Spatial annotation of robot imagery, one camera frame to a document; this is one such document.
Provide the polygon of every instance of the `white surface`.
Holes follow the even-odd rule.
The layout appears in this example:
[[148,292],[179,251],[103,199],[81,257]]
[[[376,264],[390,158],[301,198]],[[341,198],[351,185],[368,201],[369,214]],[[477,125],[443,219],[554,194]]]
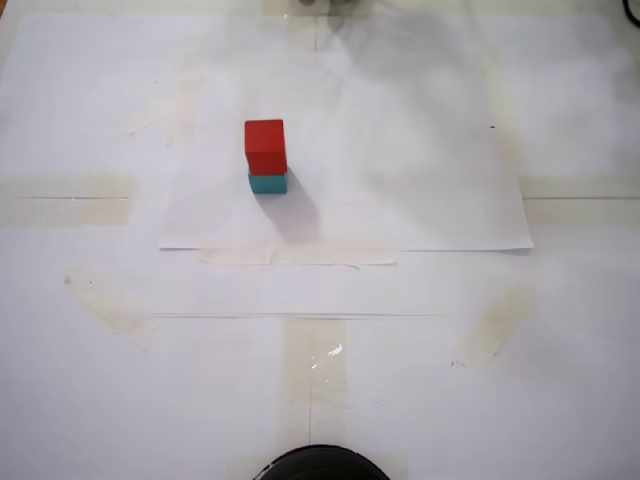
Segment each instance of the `white surface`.
[[[16,28],[25,4],[117,13],[136,5],[188,12],[253,3],[251,11],[260,11],[258,2],[232,3],[10,0],[0,34]],[[618,2],[606,4],[620,15]],[[505,9],[539,6],[511,1]],[[199,263],[196,252],[157,250],[171,149],[165,128],[144,135],[159,147],[147,144],[122,167],[140,180],[127,225],[0,230],[0,478],[241,480],[286,442],[331,439],[383,454],[376,458],[391,467],[406,465],[410,480],[640,476],[640,231],[637,222],[612,222],[615,206],[603,212],[582,202],[588,222],[580,225],[572,216],[533,223],[532,255],[405,253],[397,267],[361,270],[217,268]],[[139,139],[132,141],[127,148],[136,148]],[[99,153],[102,143],[87,145]],[[114,171],[107,157],[88,155],[82,167]],[[60,158],[52,155],[41,173],[55,173]],[[0,157],[0,169],[6,173],[11,161]],[[64,163],[59,170],[73,171]],[[561,204],[536,201],[537,218],[557,219]],[[69,294],[64,274],[78,265],[102,272],[141,308],[171,316],[158,320],[147,352],[113,335]],[[487,307],[510,288],[530,292],[532,314],[488,368],[452,367]],[[241,311],[447,316],[346,322],[344,408],[327,417],[327,397],[312,394],[309,438],[309,404],[302,417],[282,415],[281,319],[204,318]],[[204,317],[185,318],[191,315]],[[291,423],[298,429],[282,441]]]
[[[481,70],[455,19],[336,20],[321,53],[291,45],[285,18],[212,17],[184,28],[203,24],[215,34],[204,40],[196,131],[178,167],[161,248],[532,245],[517,181],[500,168]],[[135,32],[126,19],[112,28],[121,37]],[[285,122],[284,196],[255,196],[248,187],[242,126],[265,118]]]
[[[18,35],[3,72],[0,173],[136,178],[153,144],[127,136],[124,124],[140,102],[141,79],[172,65],[151,55],[127,55],[131,39],[92,42],[109,30],[106,17],[76,30],[67,28],[75,23],[68,20],[51,16],[22,24],[22,31],[38,33]],[[130,74],[112,72],[110,56]]]
[[519,174],[640,174],[640,76],[607,18],[516,15],[480,26],[502,61],[522,132]]

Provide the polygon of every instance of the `masking tape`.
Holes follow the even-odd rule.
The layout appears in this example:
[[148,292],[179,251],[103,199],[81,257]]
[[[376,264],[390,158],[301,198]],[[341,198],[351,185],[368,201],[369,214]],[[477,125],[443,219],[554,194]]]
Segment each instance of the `masking tape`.
[[135,182],[123,175],[32,175],[0,178],[3,198],[131,198]]
[[351,16],[371,15],[374,0],[262,0],[262,15],[267,17]]
[[214,265],[394,265],[397,250],[384,245],[255,244],[206,247],[200,260]]
[[132,307],[128,301],[95,272],[73,270],[64,279],[67,288],[85,307],[98,315],[118,333],[131,337],[143,349],[155,328],[145,313]]
[[310,443],[345,446],[347,325],[312,320],[311,340]]
[[283,320],[283,398],[276,445],[286,453],[310,443],[313,320]]
[[316,51],[317,17],[289,17],[287,20],[287,39],[289,48],[305,52]]
[[640,227],[638,200],[525,200],[530,225]]
[[382,11],[403,13],[441,12],[451,14],[592,14],[601,11],[600,0],[385,0]]
[[281,317],[281,318],[300,318],[304,317],[305,319],[313,319],[313,320],[371,320],[371,319],[394,319],[394,318],[433,318],[433,317],[446,317],[444,314],[407,314],[407,313],[294,313],[294,312],[270,312],[270,313],[254,313],[254,312],[229,312],[229,313],[153,313],[151,314],[154,318],[209,318],[209,319],[244,319],[244,318],[273,318],[273,317]]
[[504,66],[494,52],[476,55],[482,68],[487,92],[487,103],[494,118],[502,169],[509,175],[525,159],[525,151],[518,130],[518,120],[512,108]]
[[520,322],[531,315],[531,310],[532,299],[528,290],[511,288],[502,292],[460,347],[457,363],[467,368],[488,366]]
[[523,199],[640,199],[640,177],[520,177]]
[[0,227],[123,225],[130,207],[125,199],[0,198]]
[[345,443],[346,325],[283,321],[284,399],[277,443],[284,453],[308,444]]
[[196,101],[205,58],[204,35],[190,39],[182,60],[178,93],[169,115],[169,144],[188,142],[195,131]]

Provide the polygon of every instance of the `black round object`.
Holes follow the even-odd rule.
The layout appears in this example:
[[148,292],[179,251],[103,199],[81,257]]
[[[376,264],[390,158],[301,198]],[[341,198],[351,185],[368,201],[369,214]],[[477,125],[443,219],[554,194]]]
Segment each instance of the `black round object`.
[[627,16],[629,21],[633,23],[636,27],[640,28],[640,20],[638,20],[638,18],[631,11],[631,5],[629,5],[629,0],[622,0],[622,6],[624,7],[624,14]]
[[346,448],[298,448],[269,465],[255,480],[389,480],[362,455]]

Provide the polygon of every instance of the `stacked blocks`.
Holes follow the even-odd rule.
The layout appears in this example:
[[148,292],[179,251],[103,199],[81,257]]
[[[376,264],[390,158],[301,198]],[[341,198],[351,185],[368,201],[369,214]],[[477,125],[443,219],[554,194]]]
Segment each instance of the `stacked blocks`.
[[287,193],[287,153],[282,120],[253,120],[244,124],[244,148],[249,184],[255,194]]

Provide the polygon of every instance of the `white paper sheet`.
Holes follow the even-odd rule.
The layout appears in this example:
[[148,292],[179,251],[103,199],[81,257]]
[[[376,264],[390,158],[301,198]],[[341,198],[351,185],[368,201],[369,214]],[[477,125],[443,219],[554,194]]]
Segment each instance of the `white paper sheet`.
[[478,25],[508,85],[525,153],[518,173],[534,177],[523,193],[563,196],[536,178],[556,176],[578,197],[635,195],[640,75],[610,19],[510,15]]
[[[208,21],[217,34],[161,248],[532,246],[517,182],[497,160],[481,72],[453,20],[330,20],[319,52],[290,45],[284,18]],[[285,122],[285,196],[249,188],[243,122],[262,118]]]

